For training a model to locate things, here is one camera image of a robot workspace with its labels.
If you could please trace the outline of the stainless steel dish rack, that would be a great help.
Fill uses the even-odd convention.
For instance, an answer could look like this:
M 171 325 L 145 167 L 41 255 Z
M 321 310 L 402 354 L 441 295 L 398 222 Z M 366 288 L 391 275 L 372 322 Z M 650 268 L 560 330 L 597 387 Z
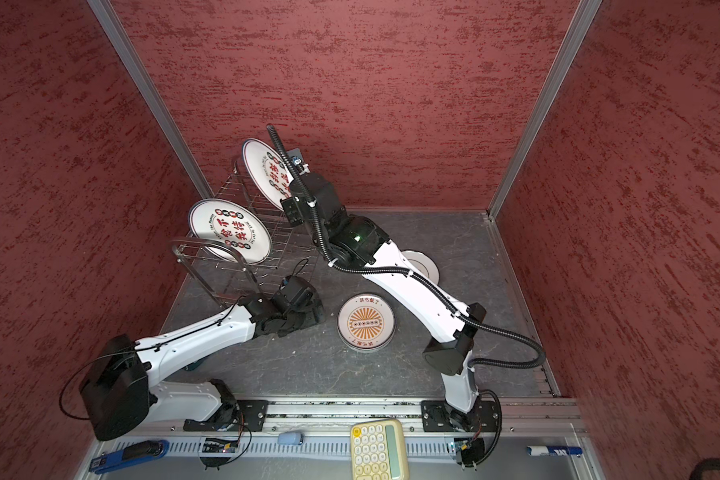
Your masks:
M 176 262 L 226 307 L 247 293 L 274 294 L 282 280 L 312 277 L 317 252 L 304 228 L 292 227 L 256 187 L 241 159 L 215 197 L 188 214 L 190 232 L 170 241 Z

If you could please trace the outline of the white plate grey outline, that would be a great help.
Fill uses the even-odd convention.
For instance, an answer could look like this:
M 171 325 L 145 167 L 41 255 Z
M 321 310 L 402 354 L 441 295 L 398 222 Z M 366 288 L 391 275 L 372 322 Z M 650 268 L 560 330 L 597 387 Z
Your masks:
M 426 254 L 413 250 L 402 251 L 403 256 L 430 282 L 439 284 L 440 271 L 436 263 Z

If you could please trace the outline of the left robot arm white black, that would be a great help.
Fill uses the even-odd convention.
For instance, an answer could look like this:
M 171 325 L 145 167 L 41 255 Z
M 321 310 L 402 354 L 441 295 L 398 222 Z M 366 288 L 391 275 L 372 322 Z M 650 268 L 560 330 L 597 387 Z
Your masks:
M 142 424 L 179 420 L 188 431 L 236 429 L 243 415 L 219 379 L 198 384 L 170 381 L 174 373 L 228 347 L 261 336 L 284 337 L 321 323 L 317 290 L 297 275 L 272 295 L 246 295 L 194 324 L 133 341 L 111 338 L 79 386 L 95 437 L 108 441 Z

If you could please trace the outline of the front white plate red pattern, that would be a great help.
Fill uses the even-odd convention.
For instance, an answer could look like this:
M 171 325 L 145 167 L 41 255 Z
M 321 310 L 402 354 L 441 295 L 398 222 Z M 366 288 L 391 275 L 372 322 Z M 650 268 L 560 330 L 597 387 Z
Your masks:
M 272 252 L 273 242 L 264 223 L 234 202 L 201 200 L 190 209 L 188 222 L 196 237 L 236 250 L 247 263 L 261 263 Z

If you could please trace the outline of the left small circuit board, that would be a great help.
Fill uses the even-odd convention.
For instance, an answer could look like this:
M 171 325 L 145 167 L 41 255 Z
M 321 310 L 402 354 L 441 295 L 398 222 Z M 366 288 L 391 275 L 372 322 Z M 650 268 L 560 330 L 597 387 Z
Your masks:
M 237 451 L 239 441 L 218 438 L 206 438 L 201 452 L 204 455 L 232 455 Z

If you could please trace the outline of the small circuit board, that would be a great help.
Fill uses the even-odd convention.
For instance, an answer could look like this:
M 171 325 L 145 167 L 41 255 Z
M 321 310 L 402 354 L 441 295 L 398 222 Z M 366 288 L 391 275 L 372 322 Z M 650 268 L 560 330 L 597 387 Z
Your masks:
M 486 452 L 485 441 L 482 438 L 475 440 L 455 439 L 453 443 L 453 453 L 455 461 L 458 465 L 465 468 L 476 467 Z
M 237 451 L 239 441 L 218 438 L 206 438 L 201 452 L 204 455 L 232 455 Z

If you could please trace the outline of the yellow calculator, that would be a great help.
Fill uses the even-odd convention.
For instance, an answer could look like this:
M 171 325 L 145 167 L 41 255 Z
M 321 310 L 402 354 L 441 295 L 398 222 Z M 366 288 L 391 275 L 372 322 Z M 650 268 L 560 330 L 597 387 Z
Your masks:
M 410 479 L 402 424 L 377 419 L 350 429 L 350 458 L 354 480 Z

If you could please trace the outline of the blue black tool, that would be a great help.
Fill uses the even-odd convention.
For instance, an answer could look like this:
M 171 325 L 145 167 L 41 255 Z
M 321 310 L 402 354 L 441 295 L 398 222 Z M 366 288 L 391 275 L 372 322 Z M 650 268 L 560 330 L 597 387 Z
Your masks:
M 88 472 L 102 475 L 164 457 L 169 449 L 167 440 L 146 440 L 123 449 L 100 455 L 91 460 Z

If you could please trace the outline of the right small circuit board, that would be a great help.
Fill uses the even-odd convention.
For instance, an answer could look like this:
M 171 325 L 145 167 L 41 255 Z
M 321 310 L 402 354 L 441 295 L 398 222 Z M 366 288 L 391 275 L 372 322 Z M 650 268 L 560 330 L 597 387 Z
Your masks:
M 455 461 L 458 465 L 465 468 L 476 467 L 486 452 L 485 441 L 482 438 L 475 440 L 455 439 L 453 443 L 453 453 Z

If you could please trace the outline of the blue white marker pen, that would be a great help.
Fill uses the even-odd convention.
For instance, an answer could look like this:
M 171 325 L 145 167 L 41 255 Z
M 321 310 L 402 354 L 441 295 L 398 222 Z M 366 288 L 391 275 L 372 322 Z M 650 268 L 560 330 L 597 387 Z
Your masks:
M 583 449 L 578 446 L 528 445 L 527 454 L 532 457 L 581 457 Z

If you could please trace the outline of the aluminium rail frame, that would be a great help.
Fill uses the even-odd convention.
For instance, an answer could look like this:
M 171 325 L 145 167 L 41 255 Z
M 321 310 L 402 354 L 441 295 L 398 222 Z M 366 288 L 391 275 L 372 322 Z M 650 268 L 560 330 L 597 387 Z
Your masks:
M 456 434 L 425 432 L 420 399 L 405 397 L 270 397 L 263 429 L 241 435 L 241 447 L 218 468 L 202 464 L 204 435 L 177 423 L 163 422 L 135 430 L 118 440 L 94 443 L 75 473 L 92 479 L 92 459 L 142 440 L 167 440 L 161 459 L 109 473 L 111 479 L 348 479 L 350 428 L 377 418 L 402 424 L 410 473 L 415 479 L 602 479 L 576 400 L 504 398 L 503 425 L 494 453 L 476 468 L 457 465 Z M 300 446 L 277 444 L 283 432 L 304 434 Z M 578 446 L 581 457 L 532 457 L 528 445 Z

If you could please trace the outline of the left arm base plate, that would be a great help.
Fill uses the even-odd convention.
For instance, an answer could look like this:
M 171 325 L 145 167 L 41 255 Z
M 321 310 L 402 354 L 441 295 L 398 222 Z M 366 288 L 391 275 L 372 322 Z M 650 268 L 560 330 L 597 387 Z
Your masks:
M 208 420 L 185 420 L 183 430 L 240 433 L 248 429 L 251 432 L 260 432 L 263 429 L 268 406 L 267 400 L 238 400 L 235 403 L 223 403 Z

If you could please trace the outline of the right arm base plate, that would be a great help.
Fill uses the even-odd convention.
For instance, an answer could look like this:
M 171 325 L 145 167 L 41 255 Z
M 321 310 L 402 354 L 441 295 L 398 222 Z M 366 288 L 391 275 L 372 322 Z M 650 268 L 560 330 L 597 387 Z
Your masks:
M 497 431 L 499 404 L 478 399 L 473 408 L 461 412 L 445 401 L 424 400 L 420 403 L 425 432 L 494 433 Z

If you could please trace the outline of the left corner aluminium post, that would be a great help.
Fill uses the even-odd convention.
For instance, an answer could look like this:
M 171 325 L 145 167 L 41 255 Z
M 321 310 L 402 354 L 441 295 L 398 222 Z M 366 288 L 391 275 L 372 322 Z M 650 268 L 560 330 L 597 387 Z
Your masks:
M 87 4 L 131 80 L 137 87 L 163 135 L 176 154 L 197 193 L 201 198 L 213 197 L 214 192 L 208 180 L 202 173 L 195 156 L 183 138 L 178 125 L 162 99 L 155 83 L 151 79 L 112 3 L 105 0 L 88 0 Z

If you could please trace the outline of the right corner aluminium post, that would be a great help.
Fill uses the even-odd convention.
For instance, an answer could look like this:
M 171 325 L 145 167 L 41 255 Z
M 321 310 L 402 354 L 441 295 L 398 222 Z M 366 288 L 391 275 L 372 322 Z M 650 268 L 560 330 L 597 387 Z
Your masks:
M 523 164 L 554 104 L 560 88 L 595 19 L 601 0 L 581 0 L 561 41 L 528 121 L 518 140 L 507 169 L 487 209 L 488 219 L 495 223 Z

